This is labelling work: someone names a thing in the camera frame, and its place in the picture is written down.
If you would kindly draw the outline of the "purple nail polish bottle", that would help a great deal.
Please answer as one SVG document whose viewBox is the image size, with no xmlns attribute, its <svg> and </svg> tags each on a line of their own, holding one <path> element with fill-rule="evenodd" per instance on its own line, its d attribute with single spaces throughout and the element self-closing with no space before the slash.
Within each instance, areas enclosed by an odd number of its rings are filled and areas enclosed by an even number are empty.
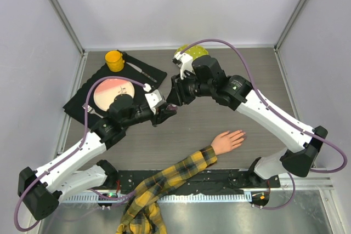
<svg viewBox="0 0 351 234">
<path fill-rule="evenodd" d="M 169 110 L 169 111 L 177 111 L 177 109 L 178 109 L 178 106 L 174 105 L 174 104 L 169 104 L 167 106 L 167 110 Z"/>
</svg>

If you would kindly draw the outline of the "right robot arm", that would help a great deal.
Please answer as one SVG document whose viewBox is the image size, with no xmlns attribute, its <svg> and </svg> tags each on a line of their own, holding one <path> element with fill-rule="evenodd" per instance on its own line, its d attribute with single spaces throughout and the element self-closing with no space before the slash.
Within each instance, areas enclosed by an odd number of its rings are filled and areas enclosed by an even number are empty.
<svg viewBox="0 0 351 234">
<path fill-rule="evenodd" d="M 303 124 L 284 112 L 273 110 L 274 104 L 252 83 L 239 75 L 228 76 L 217 59 L 203 55 L 197 59 L 176 53 L 173 63 L 180 73 L 171 78 L 172 88 L 167 102 L 188 105 L 197 97 L 207 96 L 216 103 L 237 111 L 274 134 L 286 146 L 268 157 L 257 158 L 251 165 L 247 179 L 253 187 L 261 187 L 269 178 L 291 173 L 304 178 L 320 152 L 327 130 Z"/>
</svg>

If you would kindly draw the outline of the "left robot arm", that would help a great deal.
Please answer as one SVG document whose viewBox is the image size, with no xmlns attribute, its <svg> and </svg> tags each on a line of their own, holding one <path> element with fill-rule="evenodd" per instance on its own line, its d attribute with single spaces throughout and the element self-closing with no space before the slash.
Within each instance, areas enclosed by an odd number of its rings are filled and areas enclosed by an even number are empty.
<svg viewBox="0 0 351 234">
<path fill-rule="evenodd" d="M 26 167 L 19 173 L 18 195 L 36 220 L 49 216 L 74 189 L 69 183 L 73 172 L 121 141 L 128 127 L 147 121 L 157 126 L 177 113 L 176 104 L 158 90 L 145 98 L 146 103 L 135 105 L 130 95 L 118 95 L 106 115 L 78 143 L 49 163 L 35 170 Z"/>
</svg>

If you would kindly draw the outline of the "mannequin hand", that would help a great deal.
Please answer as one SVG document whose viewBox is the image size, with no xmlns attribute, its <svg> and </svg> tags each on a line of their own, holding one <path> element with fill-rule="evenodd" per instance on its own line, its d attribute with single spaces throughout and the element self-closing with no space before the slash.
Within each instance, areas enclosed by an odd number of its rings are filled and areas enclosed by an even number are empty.
<svg viewBox="0 0 351 234">
<path fill-rule="evenodd" d="M 228 153 L 240 147 L 246 139 L 246 133 L 242 130 L 234 132 L 226 131 L 217 135 L 211 143 L 216 155 Z"/>
</svg>

